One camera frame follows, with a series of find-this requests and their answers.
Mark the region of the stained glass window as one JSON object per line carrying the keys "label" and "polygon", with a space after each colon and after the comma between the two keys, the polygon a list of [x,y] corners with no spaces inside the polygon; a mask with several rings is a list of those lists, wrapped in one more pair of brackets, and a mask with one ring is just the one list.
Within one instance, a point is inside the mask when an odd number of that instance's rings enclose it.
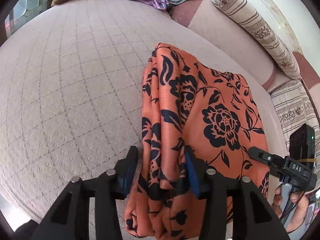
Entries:
{"label": "stained glass window", "polygon": [[47,8],[48,0],[18,0],[4,21],[7,38]]}

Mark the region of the pink quilted corner cushion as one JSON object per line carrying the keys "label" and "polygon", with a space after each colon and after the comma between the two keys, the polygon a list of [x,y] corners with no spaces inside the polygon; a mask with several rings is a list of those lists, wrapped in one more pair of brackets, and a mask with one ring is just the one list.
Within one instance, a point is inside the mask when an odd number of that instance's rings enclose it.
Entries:
{"label": "pink quilted corner cushion", "polygon": [[299,65],[300,75],[304,81],[310,95],[311,99],[316,107],[317,113],[319,114],[320,107],[320,89],[319,89],[319,75],[313,69],[311,64],[307,59],[299,52],[294,51],[293,55]]}

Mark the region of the orange black floral blouse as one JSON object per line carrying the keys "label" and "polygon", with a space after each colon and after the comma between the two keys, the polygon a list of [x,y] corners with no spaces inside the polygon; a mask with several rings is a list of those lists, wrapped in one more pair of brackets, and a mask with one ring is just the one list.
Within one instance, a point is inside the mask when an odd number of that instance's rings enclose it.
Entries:
{"label": "orange black floral blouse", "polygon": [[184,149],[223,176],[248,176],[263,196],[269,170],[248,156],[267,150],[258,108],[246,79],[203,65],[160,43],[143,74],[143,159],[124,217],[135,237],[188,239],[200,233],[205,201],[191,191]]}

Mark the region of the striped floral side pillow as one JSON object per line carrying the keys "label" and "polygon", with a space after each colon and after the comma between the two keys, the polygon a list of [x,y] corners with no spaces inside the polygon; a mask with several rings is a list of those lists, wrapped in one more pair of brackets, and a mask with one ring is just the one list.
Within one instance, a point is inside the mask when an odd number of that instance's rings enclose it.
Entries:
{"label": "striped floral side pillow", "polygon": [[271,93],[271,100],[280,120],[286,148],[289,148],[290,135],[307,124],[315,130],[315,155],[319,157],[319,121],[299,80],[291,80]]}

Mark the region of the pink quilted bed cover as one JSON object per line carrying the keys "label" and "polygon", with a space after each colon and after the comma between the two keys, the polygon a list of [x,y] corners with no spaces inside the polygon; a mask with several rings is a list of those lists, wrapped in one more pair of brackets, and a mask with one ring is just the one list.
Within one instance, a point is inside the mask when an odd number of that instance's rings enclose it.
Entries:
{"label": "pink quilted bed cover", "polygon": [[10,204],[40,222],[73,176],[97,177],[139,145],[143,70],[160,42],[243,75],[268,148],[286,153],[268,92],[212,43],[143,3],[71,0],[1,46],[1,194]]}

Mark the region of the pink quilted back cushion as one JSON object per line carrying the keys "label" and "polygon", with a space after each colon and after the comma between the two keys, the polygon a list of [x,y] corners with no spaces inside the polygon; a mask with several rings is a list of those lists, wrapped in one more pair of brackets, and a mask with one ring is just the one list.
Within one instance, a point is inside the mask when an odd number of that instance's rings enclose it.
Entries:
{"label": "pink quilted back cushion", "polygon": [[174,6],[170,16],[227,54],[269,93],[275,89],[276,64],[271,56],[211,0],[188,0]]}

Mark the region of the striped floral bolster pillow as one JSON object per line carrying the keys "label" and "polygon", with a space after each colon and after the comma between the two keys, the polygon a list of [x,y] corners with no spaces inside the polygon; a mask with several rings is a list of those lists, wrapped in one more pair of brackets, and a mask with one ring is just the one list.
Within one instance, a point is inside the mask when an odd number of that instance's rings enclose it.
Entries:
{"label": "striped floral bolster pillow", "polygon": [[248,0],[212,0],[217,9],[252,35],[291,79],[300,79],[300,68],[291,50],[276,35]]}

